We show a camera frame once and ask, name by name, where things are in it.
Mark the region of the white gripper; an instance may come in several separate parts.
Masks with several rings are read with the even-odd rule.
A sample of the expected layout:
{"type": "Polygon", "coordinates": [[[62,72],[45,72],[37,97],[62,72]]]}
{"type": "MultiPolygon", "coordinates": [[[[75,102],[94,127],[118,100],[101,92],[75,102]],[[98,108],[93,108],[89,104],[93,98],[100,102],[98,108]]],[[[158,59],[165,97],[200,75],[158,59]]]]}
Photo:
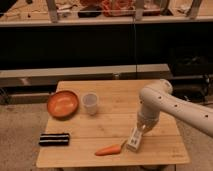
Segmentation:
{"type": "Polygon", "coordinates": [[[151,131],[157,123],[156,118],[145,117],[141,112],[137,113],[137,130],[142,134],[151,131]]]}

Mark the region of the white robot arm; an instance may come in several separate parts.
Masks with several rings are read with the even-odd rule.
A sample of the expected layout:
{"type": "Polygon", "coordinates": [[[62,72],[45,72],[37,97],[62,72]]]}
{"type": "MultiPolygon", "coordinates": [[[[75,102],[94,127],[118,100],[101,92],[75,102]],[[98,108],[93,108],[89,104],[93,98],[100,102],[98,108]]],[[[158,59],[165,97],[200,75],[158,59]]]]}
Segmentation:
{"type": "Polygon", "coordinates": [[[213,109],[176,98],[172,91],[171,83],[165,79],[149,83],[140,90],[137,128],[143,133],[152,130],[160,112],[165,112],[213,137],[213,109]]]}

